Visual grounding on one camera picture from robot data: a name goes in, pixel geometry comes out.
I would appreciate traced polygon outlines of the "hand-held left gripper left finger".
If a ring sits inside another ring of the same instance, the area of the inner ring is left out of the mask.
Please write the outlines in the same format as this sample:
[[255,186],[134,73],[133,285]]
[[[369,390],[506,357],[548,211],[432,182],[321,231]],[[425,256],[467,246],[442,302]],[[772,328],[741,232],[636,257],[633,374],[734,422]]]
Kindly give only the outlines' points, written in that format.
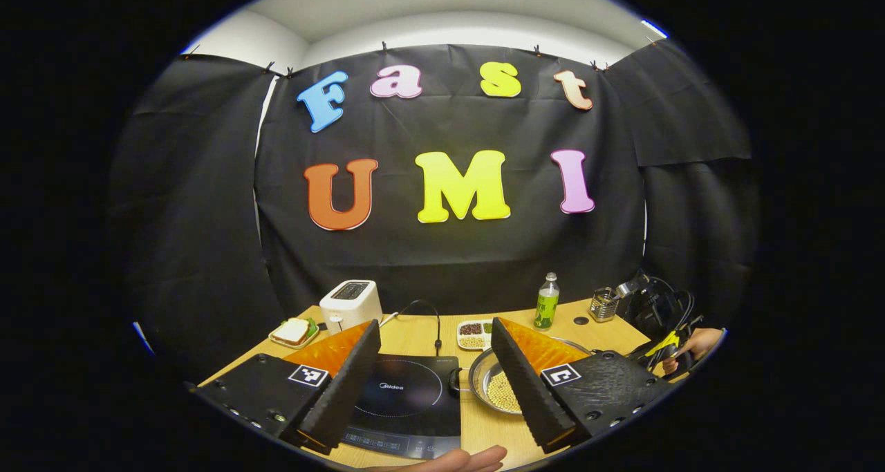
[[329,454],[344,436],[379,349],[373,319],[285,358],[254,355],[195,393],[266,435]]

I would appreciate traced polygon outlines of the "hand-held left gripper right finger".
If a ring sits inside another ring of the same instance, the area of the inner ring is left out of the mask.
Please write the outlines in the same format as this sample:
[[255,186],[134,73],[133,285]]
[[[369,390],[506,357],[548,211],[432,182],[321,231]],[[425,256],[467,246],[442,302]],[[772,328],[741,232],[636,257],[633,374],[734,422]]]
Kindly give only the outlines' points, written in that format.
[[588,355],[501,317],[493,318],[491,348],[545,453],[600,440],[676,387],[615,350]]

